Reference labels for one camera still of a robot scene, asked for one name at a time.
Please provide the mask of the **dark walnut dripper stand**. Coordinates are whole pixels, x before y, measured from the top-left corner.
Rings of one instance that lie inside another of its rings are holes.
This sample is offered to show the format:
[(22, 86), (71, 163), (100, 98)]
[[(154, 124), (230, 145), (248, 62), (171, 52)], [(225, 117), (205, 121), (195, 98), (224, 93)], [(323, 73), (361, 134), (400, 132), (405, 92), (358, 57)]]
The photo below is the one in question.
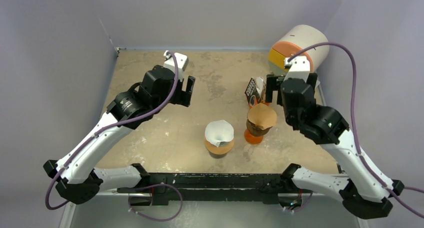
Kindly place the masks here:
[(263, 136), (263, 135), (267, 134), (269, 132), (269, 130), (271, 129), (271, 127), (262, 129), (260, 126), (255, 125), (254, 123), (252, 123), (249, 120), (246, 121), (246, 128), (249, 131), (249, 133), (252, 136), (255, 136), (255, 137)]

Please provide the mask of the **light bamboo dripper stand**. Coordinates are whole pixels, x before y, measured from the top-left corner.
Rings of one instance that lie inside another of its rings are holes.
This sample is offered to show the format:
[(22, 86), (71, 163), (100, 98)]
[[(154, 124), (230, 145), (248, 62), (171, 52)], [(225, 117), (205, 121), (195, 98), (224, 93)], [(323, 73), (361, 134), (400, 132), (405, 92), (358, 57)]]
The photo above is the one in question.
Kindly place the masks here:
[(210, 143), (206, 138), (204, 138), (204, 146), (205, 148), (212, 153), (223, 154), (228, 153), (235, 145), (235, 140), (231, 140), (230, 142), (223, 142), (223, 145), (219, 144), (218, 146)]

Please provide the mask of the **grey glass carafe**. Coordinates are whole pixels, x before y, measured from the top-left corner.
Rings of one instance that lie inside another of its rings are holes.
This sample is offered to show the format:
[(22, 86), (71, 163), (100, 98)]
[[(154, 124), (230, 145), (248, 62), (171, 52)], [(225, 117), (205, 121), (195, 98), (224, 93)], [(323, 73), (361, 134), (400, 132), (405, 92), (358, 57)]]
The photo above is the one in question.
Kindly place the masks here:
[(220, 158), (223, 158), (223, 157), (225, 157), (227, 154), (228, 154), (228, 153), (216, 154), (216, 153), (209, 152), (209, 155), (210, 155), (212, 158), (214, 158), (214, 159), (220, 159)]

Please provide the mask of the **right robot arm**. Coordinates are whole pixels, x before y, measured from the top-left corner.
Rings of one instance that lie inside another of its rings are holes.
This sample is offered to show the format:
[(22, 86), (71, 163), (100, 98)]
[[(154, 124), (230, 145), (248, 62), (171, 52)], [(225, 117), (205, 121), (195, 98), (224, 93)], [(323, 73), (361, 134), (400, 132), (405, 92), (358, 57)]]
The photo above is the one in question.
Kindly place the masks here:
[(355, 144), (352, 129), (336, 109), (317, 104), (314, 94), (318, 76), (310, 71), (308, 59), (299, 56), (285, 61), (287, 74), (267, 75), (266, 102), (272, 102), (276, 91), (286, 123), (326, 150), (345, 175), (321, 174), (290, 164), (281, 175), (282, 188), (326, 195), (363, 220), (387, 217), (393, 208), (390, 198), (400, 195), (404, 184), (387, 177)]

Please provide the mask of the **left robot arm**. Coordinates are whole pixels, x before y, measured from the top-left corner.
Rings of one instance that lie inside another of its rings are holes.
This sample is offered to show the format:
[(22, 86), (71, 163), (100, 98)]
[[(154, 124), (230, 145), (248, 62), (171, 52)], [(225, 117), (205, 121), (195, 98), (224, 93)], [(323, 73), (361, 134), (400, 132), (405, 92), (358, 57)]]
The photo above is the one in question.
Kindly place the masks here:
[(184, 78), (189, 58), (165, 51), (163, 65), (147, 71), (143, 80), (119, 93), (107, 106), (94, 128), (59, 160), (43, 165), (52, 179), (48, 191), (56, 190), (66, 203), (82, 204), (101, 191), (130, 188), (138, 193), (149, 187), (149, 173), (134, 163), (116, 169), (100, 169), (97, 163), (138, 126), (153, 118), (166, 105), (188, 107), (195, 78)]

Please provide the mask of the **white paper coffee filter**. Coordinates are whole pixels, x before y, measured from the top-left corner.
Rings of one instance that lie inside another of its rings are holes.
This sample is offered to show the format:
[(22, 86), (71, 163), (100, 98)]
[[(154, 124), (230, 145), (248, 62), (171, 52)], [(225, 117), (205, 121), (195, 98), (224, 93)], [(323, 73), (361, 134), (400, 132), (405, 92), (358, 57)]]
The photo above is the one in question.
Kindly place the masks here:
[(226, 120), (210, 122), (204, 132), (205, 139), (215, 147), (223, 147), (234, 139), (234, 128)]

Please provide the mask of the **coffee paper filter box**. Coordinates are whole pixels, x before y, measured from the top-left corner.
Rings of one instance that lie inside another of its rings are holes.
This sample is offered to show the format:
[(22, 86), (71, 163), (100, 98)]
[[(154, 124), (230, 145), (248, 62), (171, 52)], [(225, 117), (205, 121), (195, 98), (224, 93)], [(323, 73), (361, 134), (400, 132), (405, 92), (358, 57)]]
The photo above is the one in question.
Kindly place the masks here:
[(269, 105), (266, 98), (266, 80), (263, 77), (251, 77), (244, 92), (249, 108), (257, 104)]

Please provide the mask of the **orange glass carafe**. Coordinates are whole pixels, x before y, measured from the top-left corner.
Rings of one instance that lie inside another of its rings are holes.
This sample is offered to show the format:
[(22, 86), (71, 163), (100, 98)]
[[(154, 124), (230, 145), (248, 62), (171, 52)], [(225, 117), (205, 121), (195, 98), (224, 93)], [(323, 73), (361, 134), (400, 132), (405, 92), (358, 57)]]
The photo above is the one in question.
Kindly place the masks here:
[(259, 144), (263, 141), (263, 136), (253, 136), (248, 129), (245, 129), (244, 131), (244, 139), (246, 142), (252, 145)]

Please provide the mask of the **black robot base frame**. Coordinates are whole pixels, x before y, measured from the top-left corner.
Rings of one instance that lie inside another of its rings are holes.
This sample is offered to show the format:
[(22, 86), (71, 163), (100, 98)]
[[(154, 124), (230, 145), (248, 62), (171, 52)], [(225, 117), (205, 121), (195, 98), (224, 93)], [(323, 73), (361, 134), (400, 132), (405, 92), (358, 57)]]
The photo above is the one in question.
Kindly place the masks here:
[(299, 189), (281, 173), (162, 173), (150, 172), (134, 188), (118, 188), (118, 193), (146, 193), (152, 205), (166, 206), (170, 201), (261, 202), (289, 206), (295, 199), (310, 194)]

